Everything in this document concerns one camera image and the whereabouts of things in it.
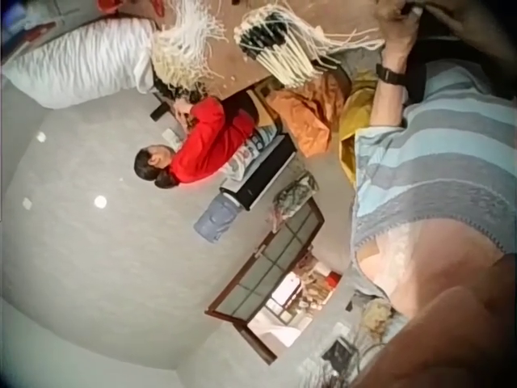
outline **window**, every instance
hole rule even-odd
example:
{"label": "window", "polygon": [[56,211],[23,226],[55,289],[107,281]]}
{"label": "window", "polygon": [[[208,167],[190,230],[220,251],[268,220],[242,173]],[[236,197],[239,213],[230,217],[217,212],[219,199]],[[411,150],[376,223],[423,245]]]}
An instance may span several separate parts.
{"label": "window", "polygon": [[266,308],[287,326],[294,318],[294,314],[288,311],[288,307],[299,292],[301,292],[301,281],[298,276],[290,272],[268,299]]}
{"label": "window", "polygon": [[301,283],[291,271],[306,256],[323,222],[316,202],[309,200],[276,233],[269,233],[205,311],[233,323],[268,362],[275,359],[274,354],[260,344],[248,323],[264,307],[282,322],[292,319],[286,308],[300,291]]}

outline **red sweater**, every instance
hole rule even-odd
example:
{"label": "red sweater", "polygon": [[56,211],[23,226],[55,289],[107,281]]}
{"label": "red sweater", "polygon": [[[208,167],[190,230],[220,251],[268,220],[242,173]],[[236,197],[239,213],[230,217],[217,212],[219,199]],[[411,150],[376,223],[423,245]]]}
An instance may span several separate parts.
{"label": "red sweater", "polygon": [[225,111],[213,97],[207,97],[192,107],[191,115],[198,122],[170,163],[170,173],[180,183],[192,183],[215,174],[254,129],[253,119],[243,110],[231,124],[226,124]]}

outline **recessed light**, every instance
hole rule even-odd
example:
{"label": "recessed light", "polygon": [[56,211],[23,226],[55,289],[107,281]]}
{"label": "recessed light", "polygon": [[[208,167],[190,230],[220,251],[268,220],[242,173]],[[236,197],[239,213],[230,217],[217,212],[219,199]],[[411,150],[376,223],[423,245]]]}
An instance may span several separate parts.
{"label": "recessed light", "polygon": [[104,209],[107,205],[107,199],[105,196],[96,196],[94,199],[94,205],[99,209]]}
{"label": "recessed light", "polygon": [[22,205],[26,210],[30,210],[32,207],[32,202],[28,198],[23,198]]}
{"label": "recessed light", "polygon": [[38,139],[40,143],[45,143],[45,140],[47,140],[47,135],[45,135],[43,132],[38,132],[36,139]]}

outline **red object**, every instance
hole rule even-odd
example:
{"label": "red object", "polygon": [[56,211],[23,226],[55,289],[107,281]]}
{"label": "red object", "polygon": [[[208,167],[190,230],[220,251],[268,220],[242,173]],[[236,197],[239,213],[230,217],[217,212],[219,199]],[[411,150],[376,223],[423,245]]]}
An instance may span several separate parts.
{"label": "red object", "polygon": [[221,103],[213,97],[197,103],[191,115],[198,122],[170,164],[170,173],[180,183],[196,182],[215,174],[254,130],[253,119],[243,110],[227,124]]}
{"label": "red object", "polygon": [[165,6],[163,5],[163,0],[150,0],[153,5],[154,12],[157,17],[162,18],[165,16]]}
{"label": "red object", "polygon": [[339,281],[341,280],[342,276],[339,275],[337,272],[330,272],[329,275],[326,277],[326,283],[335,289],[338,286]]}
{"label": "red object", "polygon": [[97,7],[105,14],[113,14],[123,3],[124,0],[97,0]]}

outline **hand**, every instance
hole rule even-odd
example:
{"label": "hand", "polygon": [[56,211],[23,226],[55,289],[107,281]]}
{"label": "hand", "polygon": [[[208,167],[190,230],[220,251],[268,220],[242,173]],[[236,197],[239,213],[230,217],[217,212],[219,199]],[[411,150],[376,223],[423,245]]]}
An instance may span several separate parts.
{"label": "hand", "polygon": [[188,116],[191,114],[191,109],[194,105],[186,101],[184,98],[176,99],[172,104],[177,115]]}
{"label": "hand", "polygon": [[402,14],[406,0],[378,0],[376,17],[385,38],[385,53],[408,57],[417,40],[418,21],[422,8],[414,6],[408,15]]}
{"label": "hand", "polygon": [[186,134],[189,134],[190,131],[188,129],[187,116],[176,110],[174,112],[174,117],[176,117],[176,120],[179,122],[179,124],[183,128],[183,131],[185,131]]}

